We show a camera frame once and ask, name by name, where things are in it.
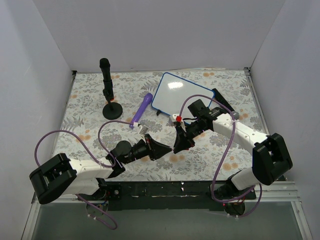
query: table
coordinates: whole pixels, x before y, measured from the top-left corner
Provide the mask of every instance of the table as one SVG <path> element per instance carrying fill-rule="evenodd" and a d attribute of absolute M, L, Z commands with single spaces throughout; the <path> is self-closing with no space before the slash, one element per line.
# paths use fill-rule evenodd
<path fill-rule="evenodd" d="M 123 107 L 119 120 L 130 122 L 146 93 L 154 93 L 164 72 L 112 73 L 115 102 Z M 263 132 L 248 80 L 243 70 L 186 70 L 171 72 L 181 78 L 209 89 L 217 88 L 230 105 L 240 113 L 240 121 Z M 102 109 L 107 104 L 102 90 L 100 73 L 77 74 L 67 103 L 62 129 L 77 134 L 97 158 L 107 155 L 98 142 L 99 127 L 107 120 Z M 149 105 L 140 123 L 149 127 L 149 134 L 158 142 L 173 147 L 176 130 L 169 126 L 168 116 L 156 115 Z M 135 130 L 126 124 L 110 123 L 101 132 L 103 143 L 112 150 L 121 140 L 131 145 L 140 140 Z M 144 157 L 125 166 L 126 171 L 109 181 L 202 181 L 212 179 L 229 139 L 215 132 L 206 131 L 195 139 L 195 147 L 178 154 L 169 153 L 151 161 Z M 54 155 L 66 153 L 74 159 L 90 159 L 82 145 L 72 135 L 60 133 Z M 225 180 L 239 170 L 252 165 L 252 157 L 238 144 L 233 143 L 220 170 L 218 180 Z"/>

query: blue frame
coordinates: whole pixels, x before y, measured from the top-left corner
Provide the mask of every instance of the blue frame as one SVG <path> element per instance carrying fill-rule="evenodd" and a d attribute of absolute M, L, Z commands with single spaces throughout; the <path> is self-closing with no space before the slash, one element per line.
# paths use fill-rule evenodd
<path fill-rule="evenodd" d="M 152 102 L 151 102 L 151 107 L 153 107 L 154 109 L 159 110 L 158 108 L 156 108 L 156 107 L 153 106 L 153 103 L 154 103 L 154 100 L 155 100 L 155 98 L 156 98 L 158 89 L 159 89 L 159 87 L 160 87 L 160 84 L 161 84 L 162 79 L 164 78 L 164 75 L 165 75 L 165 74 L 170 74 L 170 75 L 172 75 L 172 76 L 174 76 L 174 77 L 176 77 L 176 78 L 182 79 L 182 80 L 184 80 L 184 81 L 187 81 L 187 82 L 189 82 L 189 83 L 192 83 L 192 84 L 194 84 L 194 85 L 197 85 L 197 86 L 199 86 L 199 87 L 201 87 L 201 88 L 203 88 L 203 89 L 207 89 L 207 90 L 213 92 L 212 98 L 214 98 L 215 95 L 216 95 L 215 91 L 213 91 L 212 89 L 209 89 L 209 88 L 207 88 L 207 87 L 201 86 L 201 85 L 199 85 L 199 84 L 196 84 L 196 83 L 194 83 L 194 82 L 192 82 L 192 81 L 189 81 L 189 80 L 187 80 L 187 79 L 184 79 L 184 78 L 182 78 L 182 77 L 179 77 L 179 76 L 177 76 L 177 75 L 174 75 L 174 74 L 166 71 L 166 72 L 162 75 L 162 77 L 161 77 L 161 80 L 160 80 L 160 82 L 159 82 L 159 85 L 158 85 L 158 87 L 157 87 L 157 89 L 156 89 L 156 91 L 155 91 L 154 97 L 153 97 Z"/>

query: black microphone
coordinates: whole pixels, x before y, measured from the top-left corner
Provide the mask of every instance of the black microphone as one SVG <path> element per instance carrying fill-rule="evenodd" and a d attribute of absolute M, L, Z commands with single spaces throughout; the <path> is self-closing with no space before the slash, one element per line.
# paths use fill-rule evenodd
<path fill-rule="evenodd" d="M 112 101 L 114 96 L 114 85 L 112 83 L 111 75 L 110 75 L 110 62 L 106 58 L 100 59 L 100 68 L 103 74 L 103 83 L 104 83 L 104 89 L 102 90 L 103 95 L 105 96 L 105 99 Z"/>
<path fill-rule="evenodd" d="M 100 68 L 103 74 L 104 89 L 102 90 L 105 99 L 108 104 L 104 106 L 102 113 L 106 119 L 114 120 L 121 116 L 123 109 L 122 106 L 117 102 L 111 102 L 115 99 L 114 96 L 114 85 L 112 83 L 110 75 L 110 62 L 106 58 L 100 59 Z"/>

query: black stand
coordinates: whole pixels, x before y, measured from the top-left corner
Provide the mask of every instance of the black stand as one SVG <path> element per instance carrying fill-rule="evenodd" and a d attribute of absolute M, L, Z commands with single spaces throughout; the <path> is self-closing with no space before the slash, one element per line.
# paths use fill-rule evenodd
<path fill-rule="evenodd" d="M 103 116 L 108 120 L 115 120 L 119 118 L 123 112 L 122 106 L 117 102 L 111 102 L 109 97 L 105 97 L 108 104 L 102 110 Z"/>

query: round black base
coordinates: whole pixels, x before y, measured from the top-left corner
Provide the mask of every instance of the round black base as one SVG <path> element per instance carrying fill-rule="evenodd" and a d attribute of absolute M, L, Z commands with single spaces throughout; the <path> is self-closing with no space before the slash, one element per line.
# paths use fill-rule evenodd
<path fill-rule="evenodd" d="M 106 119 L 115 120 L 121 116 L 123 112 L 122 106 L 117 102 L 111 102 L 111 106 L 113 107 L 113 110 L 110 109 L 109 104 L 105 105 L 102 113 Z"/>

